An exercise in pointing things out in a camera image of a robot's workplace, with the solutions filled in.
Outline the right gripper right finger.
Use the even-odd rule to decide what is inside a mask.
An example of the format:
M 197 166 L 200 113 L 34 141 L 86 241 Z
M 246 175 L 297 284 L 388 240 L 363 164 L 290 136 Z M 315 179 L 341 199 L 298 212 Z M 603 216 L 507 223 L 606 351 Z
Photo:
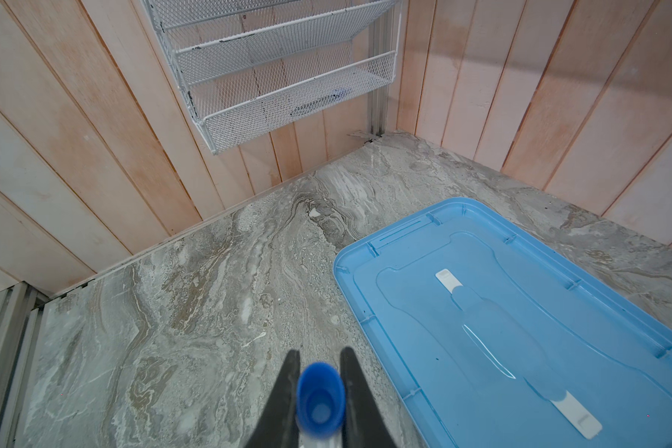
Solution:
M 345 387 L 343 447 L 391 447 L 393 438 L 381 416 L 354 349 L 345 347 L 340 354 L 340 373 Z

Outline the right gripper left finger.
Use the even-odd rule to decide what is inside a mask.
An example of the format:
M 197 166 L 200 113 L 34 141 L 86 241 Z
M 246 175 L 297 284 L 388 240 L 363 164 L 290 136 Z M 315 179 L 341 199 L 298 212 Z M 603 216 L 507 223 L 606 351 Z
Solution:
M 296 411 L 300 374 L 300 352 L 289 350 L 246 447 L 297 448 L 300 446 Z

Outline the blue capped test tube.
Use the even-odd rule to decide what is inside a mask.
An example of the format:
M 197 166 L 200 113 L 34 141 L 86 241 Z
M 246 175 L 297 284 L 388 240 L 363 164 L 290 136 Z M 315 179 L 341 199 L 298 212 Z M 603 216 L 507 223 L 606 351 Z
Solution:
M 339 371 L 325 362 L 308 365 L 297 384 L 300 447 L 342 447 L 345 403 L 345 386 Z

